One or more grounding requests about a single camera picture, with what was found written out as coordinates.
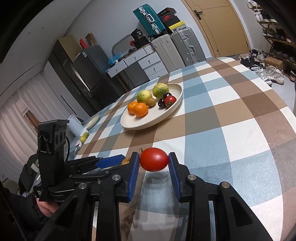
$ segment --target dark purple fruit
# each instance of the dark purple fruit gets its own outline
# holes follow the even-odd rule
[[[160,108],[164,108],[164,107],[165,107],[165,99],[164,99],[164,98],[162,98],[162,99],[159,100],[159,102],[158,102],[158,106],[159,106]]]
[[[168,97],[168,96],[170,96],[170,95],[172,95],[170,92],[167,92],[167,93],[165,93],[164,95],[163,95],[163,98],[165,99],[166,97]]]

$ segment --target door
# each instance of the door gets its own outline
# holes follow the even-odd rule
[[[216,57],[249,51],[241,23],[227,0],[185,0],[195,13]]]

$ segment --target red object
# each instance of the red object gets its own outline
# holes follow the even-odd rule
[[[168,96],[166,97],[165,99],[165,105],[166,107],[171,107],[173,103],[175,103],[177,101],[176,97],[175,96]]]
[[[79,43],[80,43],[80,45],[81,45],[81,47],[82,47],[83,49],[86,49],[86,48],[87,48],[87,45],[86,45],[86,43],[83,41],[83,39],[80,39],[80,40],[79,40]]]
[[[168,155],[161,149],[150,147],[140,155],[141,167],[149,172],[158,172],[168,165]]]

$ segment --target teal suitcase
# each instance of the teal suitcase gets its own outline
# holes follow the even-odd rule
[[[148,4],[138,7],[133,13],[147,30],[149,36],[161,35],[167,31],[156,12]]]

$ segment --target checkered tablecloth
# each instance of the checkered tablecloth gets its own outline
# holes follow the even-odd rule
[[[140,90],[178,83],[182,103],[166,120],[125,131],[120,118]],[[296,118],[260,78],[232,58],[211,59],[152,80],[101,111],[76,158],[130,156],[139,148],[175,152],[204,181],[229,182],[273,240],[296,222]],[[173,194],[168,168],[140,168],[134,199],[120,204],[122,240],[184,240],[188,205]]]

